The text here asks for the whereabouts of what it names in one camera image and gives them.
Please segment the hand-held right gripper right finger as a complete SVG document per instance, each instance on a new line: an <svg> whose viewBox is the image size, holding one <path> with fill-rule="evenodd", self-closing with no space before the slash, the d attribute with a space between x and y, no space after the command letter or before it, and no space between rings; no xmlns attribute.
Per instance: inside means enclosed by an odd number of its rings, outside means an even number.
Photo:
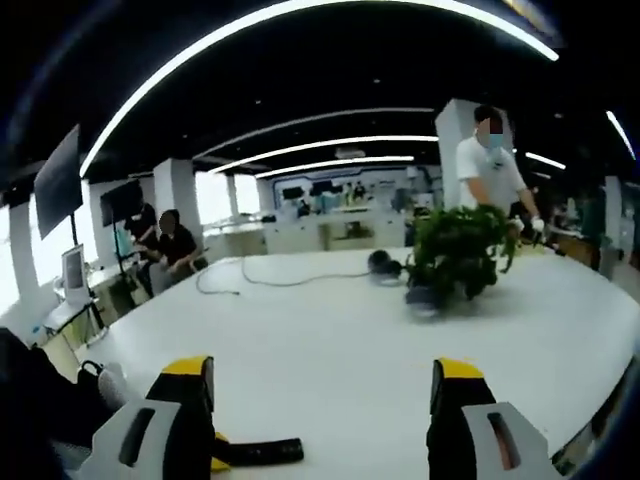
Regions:
<svg viewBox="0 0 640 480"><path fill-rule="evenodd" d="M511 403L498 402L474 365L433 362L426 434L431 479L559 479L547 440Z"/></svg>

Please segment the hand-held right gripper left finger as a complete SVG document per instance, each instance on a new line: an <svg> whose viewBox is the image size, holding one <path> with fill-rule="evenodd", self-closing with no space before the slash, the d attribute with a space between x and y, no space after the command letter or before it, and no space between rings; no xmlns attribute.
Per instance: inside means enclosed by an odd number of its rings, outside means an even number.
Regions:
<svg viewBox="0 0 640 480"><path fill-rule="evenodd" d="M166 366L146 396L131 399L96 431L79 479L208 479L215 429L214 360Z"/></svg>

